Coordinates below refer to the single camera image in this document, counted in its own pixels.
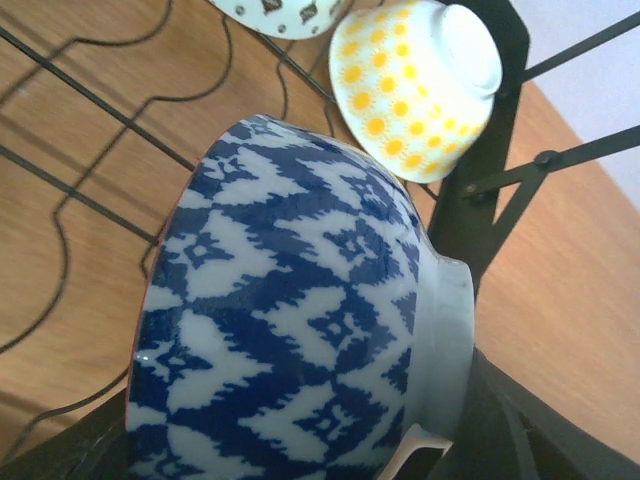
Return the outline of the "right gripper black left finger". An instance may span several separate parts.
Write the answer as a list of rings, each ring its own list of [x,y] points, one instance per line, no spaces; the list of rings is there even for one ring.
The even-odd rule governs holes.
[[[104,404],[1,467],[3,479],[127,479],[125,407]]]

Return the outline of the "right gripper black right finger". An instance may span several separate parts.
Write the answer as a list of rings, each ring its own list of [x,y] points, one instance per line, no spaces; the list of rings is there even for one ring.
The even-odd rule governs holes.
[[[474,351],[453,446],[431,479],[637,479],[639,464],[553,410]]]

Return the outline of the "red patterned bowl blue outside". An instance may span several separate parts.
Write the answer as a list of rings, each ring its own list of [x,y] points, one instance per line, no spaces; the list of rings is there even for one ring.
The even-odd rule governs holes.
[[[393,479],[450,453],[468,265],[397,178],[268,115],[225,131],[162,235],[132,354],[134,479]]]

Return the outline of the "blue yellow floral bowl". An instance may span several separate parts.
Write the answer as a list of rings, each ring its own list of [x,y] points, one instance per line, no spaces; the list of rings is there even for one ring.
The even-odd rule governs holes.
[[[361,147],[394,175],[437,182],[488,124],[503,69],[470,8],[399,1],[347,14],[334,30],[329,75]]]

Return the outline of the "red patterned bowl dotted outside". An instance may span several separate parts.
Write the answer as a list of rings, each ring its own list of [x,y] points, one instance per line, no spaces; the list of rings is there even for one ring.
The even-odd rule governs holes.
[[[305,40],[326,32],[342,0],[214,0],[211,4],[246,28],[274,38]]]

